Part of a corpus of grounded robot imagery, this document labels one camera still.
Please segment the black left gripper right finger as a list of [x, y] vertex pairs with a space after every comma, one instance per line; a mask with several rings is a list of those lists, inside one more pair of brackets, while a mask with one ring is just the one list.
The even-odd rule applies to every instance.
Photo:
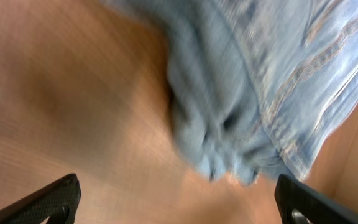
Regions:
[[358, 224], [358, 213], [288, 175], [279, 176], [274, 196], [283, 224]]

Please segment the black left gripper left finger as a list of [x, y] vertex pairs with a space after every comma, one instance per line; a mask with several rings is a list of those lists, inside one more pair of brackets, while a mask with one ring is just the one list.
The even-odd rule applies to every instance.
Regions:
[[76, 174], [68, 174], [0, 210], [0, 224], [74, 224], [81, 189]]

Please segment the light blue denim jeans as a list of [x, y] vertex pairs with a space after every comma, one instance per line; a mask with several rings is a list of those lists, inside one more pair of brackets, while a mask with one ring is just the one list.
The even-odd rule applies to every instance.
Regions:
[[168, 40], [175, 143], [211, 181], [307, 178], [358, 103], [358, 1], [109, 1]]

